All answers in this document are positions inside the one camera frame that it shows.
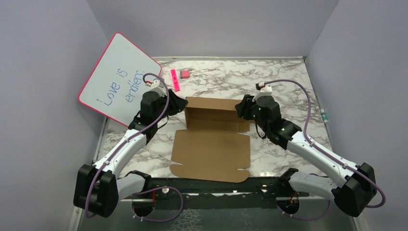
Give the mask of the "brown cardboard box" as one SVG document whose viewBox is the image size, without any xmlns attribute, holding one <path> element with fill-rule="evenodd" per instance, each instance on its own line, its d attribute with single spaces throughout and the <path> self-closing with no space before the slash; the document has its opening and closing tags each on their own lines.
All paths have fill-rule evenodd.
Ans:
<svg viewBox="0 0 408 231">
<path fill-rule="evenodd" d="M 186 129 L 177 130 L 170 171 L 177 177 L 240 183 L 250 177 L 250 122 L 234 99 L 187 97 Z"/>
</svg>

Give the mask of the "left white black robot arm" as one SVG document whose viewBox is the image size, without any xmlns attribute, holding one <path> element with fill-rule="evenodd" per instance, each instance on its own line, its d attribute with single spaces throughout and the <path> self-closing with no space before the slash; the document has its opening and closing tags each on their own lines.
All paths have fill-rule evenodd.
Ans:
<svg viewBox="0 0 408 231">
<path fill-rule="evenodd" d="M 132 171 L 119 174 L 131 158 L 154 137 L 158 122 L 184 110 L 188 101 L 172 90 L 167 93 L 147 91 L 140 101 L 140 110 L 129 124 L 124 137 L 105 157 L 93 165 L 84 164 L 77 173 L 73 204 L 84 210 L 87 218 L 107 218 L 118 202 L 132 194 L 146 197 L 151 193 L 150 176 Z"/>
</svg>

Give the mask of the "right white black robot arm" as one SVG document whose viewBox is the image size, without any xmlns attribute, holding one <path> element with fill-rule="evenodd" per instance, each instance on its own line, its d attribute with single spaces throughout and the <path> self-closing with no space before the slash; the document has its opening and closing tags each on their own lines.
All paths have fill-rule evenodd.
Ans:
<svg viewBox="0 0 408 231">
<path fill-rule="evenodd" d="M 333 201 L 352 217 L 358 217 L 369 207 L 378 191 L 374 187 L 376 179 L 371 165 L 348 161 L 311 139 L 295 123 L 281 117 L 280 106 L 272 96 L 255 98 L 246 94 L 235 109 L 239 118 L 252 120 L 262 129 L 262 139 L 297 154 L 327 176 L 325 180 L 299 170 L 288 170 L 277 184 L 282 195 L 289 196 L 295 191 L 314 194 Z"/>
</svg>

